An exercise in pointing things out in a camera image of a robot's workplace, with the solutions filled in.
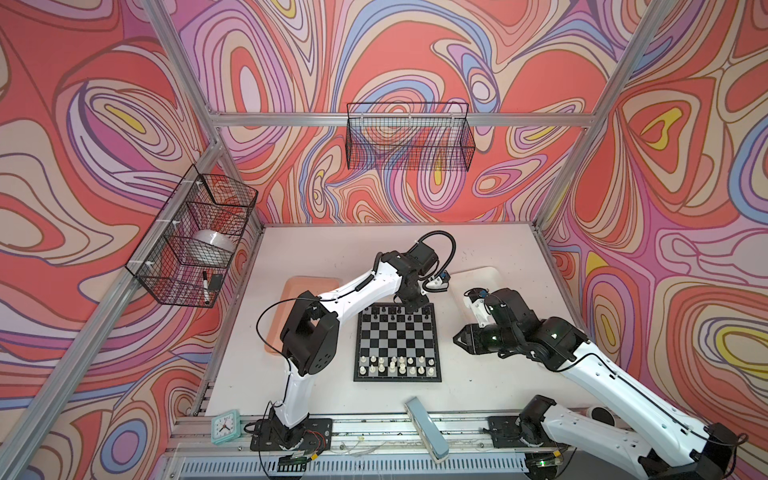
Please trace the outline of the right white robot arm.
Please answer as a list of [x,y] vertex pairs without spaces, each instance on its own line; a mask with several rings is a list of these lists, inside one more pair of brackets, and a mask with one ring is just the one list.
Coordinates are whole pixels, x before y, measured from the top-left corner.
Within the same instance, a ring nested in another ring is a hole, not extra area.
[[733,472],[744,435],[672,406],[572,323],[538,318],[509,288],[471,288],[463,300],[475,320],[454,336],[455,345],[471,355],[523,356],[578,384],[629,426],[623,430],[537,395],[517,416],[511,429],[515,440],[529,446],[567,444],[637,479],[725,479]]

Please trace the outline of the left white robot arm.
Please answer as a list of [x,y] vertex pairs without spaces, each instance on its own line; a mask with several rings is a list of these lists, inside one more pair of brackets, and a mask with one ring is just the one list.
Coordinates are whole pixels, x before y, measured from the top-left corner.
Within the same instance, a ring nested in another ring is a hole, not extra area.
[[429,303],[425,284],[445,272],[456,253],[456,241],[443,230],[422,235],[405,253],[378,253],[371,270],[326,293],[305,291],[285,300],[292,307],[279,335],[282,346],[272,350],[287,362],[283,400],[270,415],[285,429],[309,416],[315,376],[335,357],[344,323],[372,304],[395,299],[407,313]]

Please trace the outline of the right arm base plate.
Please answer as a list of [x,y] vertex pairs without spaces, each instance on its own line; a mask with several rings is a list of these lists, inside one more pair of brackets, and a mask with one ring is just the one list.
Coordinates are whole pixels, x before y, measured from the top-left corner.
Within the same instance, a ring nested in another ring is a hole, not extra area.
[[541,427],[519,421],[517,416],[489,416],[482,432],[490,436],[492,446],[496,449],[554,451],[569,447],[568,444],[553,441]]

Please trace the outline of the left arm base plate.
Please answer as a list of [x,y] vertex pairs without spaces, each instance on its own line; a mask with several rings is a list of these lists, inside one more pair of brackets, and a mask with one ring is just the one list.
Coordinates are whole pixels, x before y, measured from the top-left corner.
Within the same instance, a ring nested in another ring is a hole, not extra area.
[[292,428],[285,427],[276,417],[260,419],[244,427],[251,434],[253,452],[322,453],[332,446],[333,420],[308,417]]

